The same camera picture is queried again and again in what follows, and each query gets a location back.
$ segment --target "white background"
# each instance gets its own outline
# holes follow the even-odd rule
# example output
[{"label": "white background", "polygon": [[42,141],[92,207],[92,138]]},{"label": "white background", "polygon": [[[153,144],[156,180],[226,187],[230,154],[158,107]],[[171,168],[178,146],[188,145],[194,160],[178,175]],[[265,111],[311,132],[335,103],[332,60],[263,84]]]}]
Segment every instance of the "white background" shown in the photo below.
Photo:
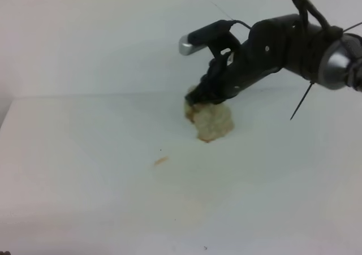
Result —
[{"label": "white background", "polygon": [[[360,0],[312,1],[332,24],[361,19]],[[15,97],[183,92],[210,54],[181,57],[178,40],[228,19],[213,3],[250,25],[296,12],[291,0],[0,0],[1,90]],[[245,40],[248,31],[235,29]],[[279,82],[303,84],[283,76],[266,86]]]},{"label": "white background", "polygon": [[[361,21],[360,0],[312,2],[332,24]],[[0,0],[0,114],[20,98],[0,132],[0,250],[362,253],[360,95],[315,86],[289,122],[308,83],[281,71],[230,102],[227,138],[203,144],[184,120],[211,55],[183,57],[178,40],[224,12],[252,25],[296,11],[291,0]]]}]

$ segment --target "robotic arm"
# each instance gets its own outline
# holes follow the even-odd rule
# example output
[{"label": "robotic arm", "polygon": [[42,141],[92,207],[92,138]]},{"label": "robotic arm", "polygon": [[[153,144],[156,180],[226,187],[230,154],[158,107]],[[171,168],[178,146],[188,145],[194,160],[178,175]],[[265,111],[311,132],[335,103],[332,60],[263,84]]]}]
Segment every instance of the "robotic arm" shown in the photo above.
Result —
[{"label": "robotic arm", "polygon": [[[219,104],[282,68],[328,89],[362,91],[362,38],[345,33],[350,28],[331,26],[309,0],[292,1],[299,14],[263,20],[251,28],[242,21],[219,20],[182,37],[181,54],[208,47],[214,55],[200,84],[186,95],[187,102]],[[308,22],[308,13],[319,25]],[[235,23],[250,29],[242,44],[230,32]]]}]

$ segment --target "white tabletop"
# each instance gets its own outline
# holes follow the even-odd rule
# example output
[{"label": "white tabletop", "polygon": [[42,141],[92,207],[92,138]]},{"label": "white tabletop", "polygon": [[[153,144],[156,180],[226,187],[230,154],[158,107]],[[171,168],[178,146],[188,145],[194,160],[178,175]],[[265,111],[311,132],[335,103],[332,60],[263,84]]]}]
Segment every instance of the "white tabletop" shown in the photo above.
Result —
[{"label": "white tabletop", "polygon": [[228,102],[235,131],[210,144],[182,94],[15,101],[0,131],[0,250],[361,254],[362,96],[315,87],[289,121],[303,93],[245,91]]}]

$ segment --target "crumpled food piece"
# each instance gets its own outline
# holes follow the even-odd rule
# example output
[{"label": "crumpled food piece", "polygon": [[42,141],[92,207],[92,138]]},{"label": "crumpled food piece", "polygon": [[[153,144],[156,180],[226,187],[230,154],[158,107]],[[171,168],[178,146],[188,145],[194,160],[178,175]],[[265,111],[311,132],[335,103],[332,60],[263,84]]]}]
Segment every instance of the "crumpled food piece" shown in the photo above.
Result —
[{"label": "crumpled food piece", "polygon": [[198,131],[197,138],[204,142],[209,143],[224,137],[234,129],[231,110],[224,103],[217,105],[199,103],[190,106],[185,101],[184,109],[186,118],[195,125]]}]

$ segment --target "food crumb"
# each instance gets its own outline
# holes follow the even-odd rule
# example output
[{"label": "food crumb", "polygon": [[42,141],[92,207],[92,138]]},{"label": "food crumb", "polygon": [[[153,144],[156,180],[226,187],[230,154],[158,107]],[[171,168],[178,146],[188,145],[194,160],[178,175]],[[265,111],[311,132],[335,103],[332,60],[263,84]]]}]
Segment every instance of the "food crumb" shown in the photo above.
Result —
[{"label": "food crumb", "polygon": [[168,156],[162,157],[161,159],[158,159],[157,161],[155,161],[154,165],[158,166],[159,164],[166,162],[169,159]]}]

